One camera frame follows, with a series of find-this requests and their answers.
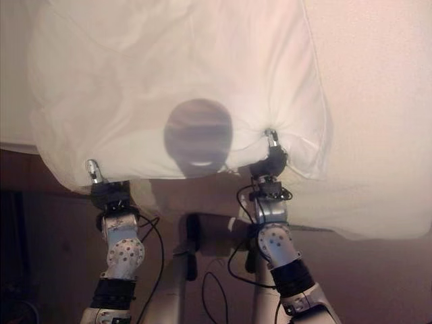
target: black cable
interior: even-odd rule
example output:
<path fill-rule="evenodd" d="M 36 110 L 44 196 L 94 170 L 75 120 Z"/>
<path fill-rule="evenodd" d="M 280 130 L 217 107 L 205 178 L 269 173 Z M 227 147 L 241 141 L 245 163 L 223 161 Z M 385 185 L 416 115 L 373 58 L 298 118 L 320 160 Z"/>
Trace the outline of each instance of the black cable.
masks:
<path fill-rule="evenodd" d="M 252 224 L 255 224 L 255 222 L 253 221 L 253 219 L 252 219 L 252 216 L 250 216 L 250 213 L 248 212 L 248 210 L 243 206 L 243 204 L 242 204 L 242 202 L 240 201 L 240 193 L 243 191 L 243 190 L 245 190 L 245 189 L 247 189 L 247 188 L 251 188 L 252 187 L 252 185 L 248 185 L 248 186 L 245 186 L 245 187 L 243 187 L 243 188 L 240 188 L 238 191 L 237 191 L 237 194 L 236 194 L 236 198 L 237 198 L 237 203 L 240 205 L 240 207 L 243 209 L 243 211 L 246 213 L 246 215 L 248 215 L 248 217 L 249 217 L 249 219 L 250 219 L 250 222 L 252 223 Z"/>
<path fill-rule="evenodd" d="M 159 242 L 161 244 L 161 268 L 159 270 L 159 274 L 157 276 L 155 285 L 153 286 L 153 289 L 152 289 L 152 291 L 150 293 L 150 296 L 148 297 L 146 303 L 142 307 L 140 316 L 138 316 L 138 320 L 136 321 L 136 324 L 140 324 L 141 323 L 142 316 L 144 315 L 144 312 L 145 312 L 147 306 L 150 304 L 151 298 L 153 297 L 153 295 L 156 292 L 157 286 L 159 285 L 159 282 L 161 281 L 161 278 L 162 278 L 163 268 L 165 267 L 165 248 L 163 246 L 163 240 L 162 240 L 161 233 L 159 232 L 159 230 L 157 229 L 157 227 L 155 226 L 155 224 L 153 224 L 153 222 L 150 219 L 148 219 L 147 217 L 142 216 L 140 214 L 138 214 L 138 216 L 141 217 L 141 218 L 143 218 L 143 219 L 145 219 L 148 222 L 148 224 L 152 227 L 152 229 L 155 230 L 155 232 L 157 234 L 157 237 L 158 237 Z"/>
<path fill-rule="evenodd" d="M 280 308 L 281 308 L 281 302 L 279 301 L 279 304 L 277 304 L 277 307 L 276 307 L 275 324 L 277 324 L 277 316 L 279 315 L 279 309 Z"/>
<path fill-rule="evenodd" d="M 147 221 L 145 224 L 140 225 L 140 227 L 146 227 L 148 225 L 150 225 L 151 223 L 154 225 L 154 227 L 152 227 L 147 233 L 146 235 L 144 235 L 144 237 L 140 240 L 141 243 L 143 243 L 145 241 L 145 239 L 147 238 L 147 236 L 150 235 L 150 233 L 153 231 L 153 228 L 156 227 L 156 225 L 158 224 L 158 222 L 161 220 L 160 217 L 156 217 L 154 219 L 152 219 L 151 221 Z"/>
<path fill-rule="evenodd" d="M 223 302 L 225 303 L 225 324 L 229 324 L 229 321 L 228 321 L 228 301 L 227 301 L 227 296 L 225 295 L 225 291 L 223 290 L 221 282 L 219 281 L 219 279 L 217 279 L 217 277 L 211 271 L 207 271 L 205 273 L 204 279 L 202 280 L 202 284 L 201 284 L 201 300 L 202 300 L 202 305 L 204 306 L 204 310 L 205 310 L 207 316 L 210 318 L 210 320 L 212 322 L 214 322 L 214 324 L 217 324 L 216 320 L 211 316 L 210 311 L 207 308 L 207 305 L 205 303 L 205 283 L 206 283 L 207 276 L 209 276 L 209 275 L 211 277 L 213 277 L 213 279 L 216 281 L 216 283 L 219 286 L 219 288 L 221 288 L 221 292 L 222 292 L 222 296 L 223 296 Z"/>
<path fill-rule="evenodd" d="M 250 185 L 252 186 L 252 189 L 254 190 L 254 193 L 256 194 L 257 192 L 255 190 L 254 178 L 250 178 Z M 263 213 L 264 223 L 266 223 L 267 219 L 265 218 L 264 208 L 261 204 L 261 201 L 259 201 L 259 197 L 257 195 L 255 195 L 255 199 L 256 199 L 256 202 L 258 203 L 259 209 Z"/>
<path fill-rule="evenodd" d="M 258 287 L 262 287 L 262 288 L 275 289 L 276 286 L 263 285 L 263 284 L 261 284 L 261 283 L 259 283 L 259 282 L 255 282 L 255 281 L 251 281 L 251 280 L 249 280 L 249 279 L 243 278 L 243 277 L 239 277 L 239 276 L 236 275 L 234 272 L 232 272 L 232 270 L 231 270 L 231 262 L 232 262 L 234 256 L 236 255 L 238 249 L 239 249 L 239 248 L 241 247 L 241 245 L 243 245 L 247 240 L 248 240 L 248 238 L 245 239 L 245 240 L 243 240 L 239 245 L 237 245 L 236 249 L 234 250 L 234 252 L 233 252 L 233 253 L 231 254 L 231 256 L 229 257 L 229 259 L 228 259 L 228 272 L 229 272 L 229 274 L 230 274 L 231 276 L 233 276 L 234 278 L 240 280 L 240 281 L 246 282 L 246 283 L 248 283 L 248 284 L 252 284 L 252 285 L 254 285 L 254 286 L 258 286 Z"/>

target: white cloth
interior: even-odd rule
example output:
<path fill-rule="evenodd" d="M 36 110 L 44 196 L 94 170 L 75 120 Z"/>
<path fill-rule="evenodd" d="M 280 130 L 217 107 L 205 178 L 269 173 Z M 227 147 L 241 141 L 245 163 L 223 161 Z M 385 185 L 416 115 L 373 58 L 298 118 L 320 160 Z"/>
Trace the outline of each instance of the white cloth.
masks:
<path fill-rule="evenodd" d="M 300 1 L 51 0 L 30 46 L 38 149 L 65 186 L 195 178 L 254 163 L 325 168 L 329 129 Z"/>

